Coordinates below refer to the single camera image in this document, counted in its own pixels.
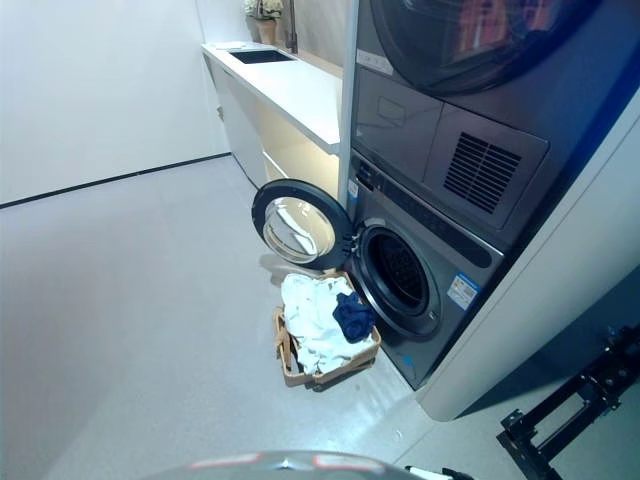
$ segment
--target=washing machine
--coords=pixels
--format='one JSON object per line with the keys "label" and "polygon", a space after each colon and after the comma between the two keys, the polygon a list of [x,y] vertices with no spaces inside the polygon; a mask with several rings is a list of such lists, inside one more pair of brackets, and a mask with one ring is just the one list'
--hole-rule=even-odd
{"label": "washing machine", "polygon": [[361,0],[352,148],[518,251],[639,84],[637,0]]}
{"label": "washing machine", "polygon": [[283,259],[349,273],[377,314],[384,350],[414,389],[464,328],[502,260],[357,152],[347,209],[314,185],[282,179],[257,192],[252,217]]}

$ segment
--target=blue cloth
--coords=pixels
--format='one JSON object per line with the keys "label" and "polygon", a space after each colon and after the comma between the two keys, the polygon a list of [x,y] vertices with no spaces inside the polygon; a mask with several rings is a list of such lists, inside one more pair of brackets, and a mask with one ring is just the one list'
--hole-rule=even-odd
{"label": "blue cloth", "polygon": [[375,315],[371,307],[362,305],[358,301],[356,292],[349,296],[339,293],[337,300],[338,306],[333,311],[333,318],[340,325],[344,338],[349,343],[356,343],[367,338],[375,323]]}

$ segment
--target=floor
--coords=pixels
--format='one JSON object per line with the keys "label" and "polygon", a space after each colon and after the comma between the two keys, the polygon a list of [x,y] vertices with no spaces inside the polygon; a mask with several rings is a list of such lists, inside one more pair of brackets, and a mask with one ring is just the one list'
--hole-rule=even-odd
{"label": "floor", "polygon": [[[273,449],[524,478],[495,440],[499,420],[553,383],[449,423],[424,413],[384,353],[322,392],[284,385],[271,312],[289,267],[253,229],[254,192],[226,157],[0,211],[3,478],[136,479]],[[518,372],[516,384],[546,378],[540,362]],[[611,415],[559,470],[607,472],[585,452],[632,435],[638,411],[635,424]],[[614,460],[640,471],[634,456]]]}

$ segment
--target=potted plant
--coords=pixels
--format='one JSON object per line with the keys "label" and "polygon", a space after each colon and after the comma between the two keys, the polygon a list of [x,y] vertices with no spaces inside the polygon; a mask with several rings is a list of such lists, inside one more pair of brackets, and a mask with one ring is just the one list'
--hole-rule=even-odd
{"label": "potted plant", "polygon": [[283,8],[282,0],[244,0],[244,11],[255,20],[262,43],[275,45],[276,19]]}

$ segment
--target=white countertop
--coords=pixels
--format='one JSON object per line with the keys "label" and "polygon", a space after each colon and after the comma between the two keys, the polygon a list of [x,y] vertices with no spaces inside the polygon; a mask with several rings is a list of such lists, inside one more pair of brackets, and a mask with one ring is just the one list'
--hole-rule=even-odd
{"label": "white countertop", "polygon": [[229,52],[275,47],[255,43],[204,44],[204,53],[242,85],[272,105],[329,154],[340,146],[342,80],[287,52],[295,60],[245,64]]}

